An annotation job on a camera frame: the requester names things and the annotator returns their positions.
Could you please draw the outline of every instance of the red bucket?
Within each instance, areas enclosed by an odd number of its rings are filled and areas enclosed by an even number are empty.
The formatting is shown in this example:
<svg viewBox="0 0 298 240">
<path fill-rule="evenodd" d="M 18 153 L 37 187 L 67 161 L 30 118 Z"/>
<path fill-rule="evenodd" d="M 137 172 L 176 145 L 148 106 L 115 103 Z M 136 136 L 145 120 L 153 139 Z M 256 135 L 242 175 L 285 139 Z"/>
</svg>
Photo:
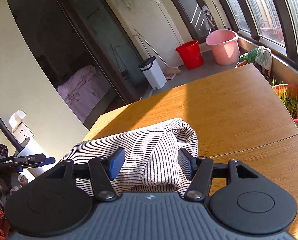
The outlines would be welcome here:
<svg viewBox="0 0 298 240">
<path fill-rule="evenodd" d="M 182 58 L 188 69 L 197 68 L 203 64 L 198 41 L 190 41 L 182 44 L 176 48 L 176 51 L 179 53 L 179 57 Z"/>
</svg>

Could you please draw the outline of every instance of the knitted cloth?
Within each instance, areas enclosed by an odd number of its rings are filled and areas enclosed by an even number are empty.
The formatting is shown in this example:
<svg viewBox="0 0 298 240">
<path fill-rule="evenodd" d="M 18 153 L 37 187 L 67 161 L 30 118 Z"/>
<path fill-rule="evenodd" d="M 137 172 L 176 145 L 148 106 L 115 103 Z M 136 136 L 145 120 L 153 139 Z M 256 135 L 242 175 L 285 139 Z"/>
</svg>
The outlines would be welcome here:
<svg viewBox="0 0 298 240">
<path fill-rule="evenodd" d="M 117 194 L 133 192 L 172 192 L 183 195 L 190 185 L 178 164 L 178 150 L 185 148 L 198 156 L 195 131 L 181 118 L 167 120 L 105 138 L 77 144 L 62 160 L 87 163 L 97 156 L 110 156 L 118 147 L 125 150 L 125 161 L 112 185 Z M 76 185 L 93 195 L 89 179 Z"/>
</svg>

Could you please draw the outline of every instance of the electrical outlet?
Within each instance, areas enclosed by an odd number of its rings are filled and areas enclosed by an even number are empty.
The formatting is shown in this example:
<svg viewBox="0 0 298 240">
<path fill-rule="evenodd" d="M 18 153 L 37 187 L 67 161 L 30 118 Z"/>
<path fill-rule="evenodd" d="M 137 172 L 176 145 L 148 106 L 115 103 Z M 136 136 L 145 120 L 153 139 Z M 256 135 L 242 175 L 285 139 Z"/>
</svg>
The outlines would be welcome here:
<svg viewBox="0 0 298 240">
<path fill-rule="evenodd" d="M 19 126 L 12 132 L 12 134 L 19 143 L 22 143 L 28 137 L 34 136 L 33 132 L 24 122 L 21 122 Z"/>
</svg>

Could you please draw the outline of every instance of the floor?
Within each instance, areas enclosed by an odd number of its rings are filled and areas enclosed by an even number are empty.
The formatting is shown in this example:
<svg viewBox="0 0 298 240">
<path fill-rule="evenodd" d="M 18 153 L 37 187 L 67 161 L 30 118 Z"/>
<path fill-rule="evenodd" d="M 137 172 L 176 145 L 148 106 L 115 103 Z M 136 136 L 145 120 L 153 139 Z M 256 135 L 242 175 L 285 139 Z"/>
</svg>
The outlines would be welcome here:
<svg viewBox="0 0 298 240">
<path fill-rule="evenodd" d="M 160 92 L 170 90 L 172 88 L 181 86 L 191 81 L 195 81 L 197 79 L 205 78 L 222 71 L 233 69 L 237 65 L 237 63 L 231 64 L 229 66 L 218 65 L 210 50 L 202 53 L 202 57 L 204 59 L 204 64 L 202 66 L 195 69 L 187 69 L 185 65 L 179 67 L 179 69 L 181 70 L 181 74 L 176 75 L 174 79 L 168 80 L 161 89 L 152 91 L 150 87 L 143 98 L 149 97 L 151 95 L 156 95 Z"/>
</svg>

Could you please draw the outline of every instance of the logo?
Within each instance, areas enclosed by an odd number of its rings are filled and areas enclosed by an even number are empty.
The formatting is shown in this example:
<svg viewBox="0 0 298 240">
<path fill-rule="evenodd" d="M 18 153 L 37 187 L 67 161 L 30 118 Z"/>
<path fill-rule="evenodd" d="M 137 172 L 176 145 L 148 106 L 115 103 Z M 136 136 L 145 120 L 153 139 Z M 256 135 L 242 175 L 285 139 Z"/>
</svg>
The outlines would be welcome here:
<svg viewBox="0 0 298 240">
<path fill-rule="evenodd" d="M 146 196 L 146 198 L 148 199 L 148 200 L 153 200 L 154 198 L 156 198 L 154 195 L 148 195 L 148 196 Z"/>
</svg>

